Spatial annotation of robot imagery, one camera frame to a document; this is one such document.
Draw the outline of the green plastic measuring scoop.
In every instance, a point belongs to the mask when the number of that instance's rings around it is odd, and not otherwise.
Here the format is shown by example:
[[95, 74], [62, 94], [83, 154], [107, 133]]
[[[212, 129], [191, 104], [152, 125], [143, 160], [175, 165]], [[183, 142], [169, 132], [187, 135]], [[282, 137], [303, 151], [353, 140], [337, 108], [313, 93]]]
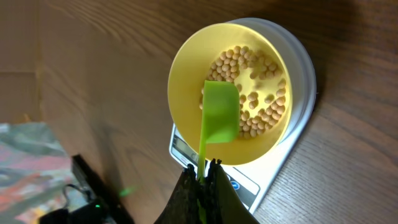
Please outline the green plastic measuring scoop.
[[236, 139], [239, 130], [239, 92], [229, 82], [205, 81], [202, 98], [197, 180], [205, 182], [206, 145]]

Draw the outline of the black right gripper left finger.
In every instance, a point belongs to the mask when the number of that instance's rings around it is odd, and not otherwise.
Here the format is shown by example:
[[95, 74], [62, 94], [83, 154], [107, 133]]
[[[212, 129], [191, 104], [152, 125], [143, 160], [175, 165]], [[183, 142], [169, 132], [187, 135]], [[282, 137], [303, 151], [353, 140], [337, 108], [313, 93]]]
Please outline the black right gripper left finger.
[[169, 201], [154, 223], [199, 223], [198, 191], [199, 183], [196, 180], [196, 172], [194, 166], [189, 164], [181, 173]]

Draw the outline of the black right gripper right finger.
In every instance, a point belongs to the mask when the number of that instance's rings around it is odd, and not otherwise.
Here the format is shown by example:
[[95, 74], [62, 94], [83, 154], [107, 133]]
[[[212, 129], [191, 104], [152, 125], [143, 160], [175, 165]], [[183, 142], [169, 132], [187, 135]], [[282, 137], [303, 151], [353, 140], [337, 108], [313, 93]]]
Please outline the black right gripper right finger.
[[214, 224], [259, 224], [240, 201], [221, 160], [210, 162], [205, 179], [206, 222]]

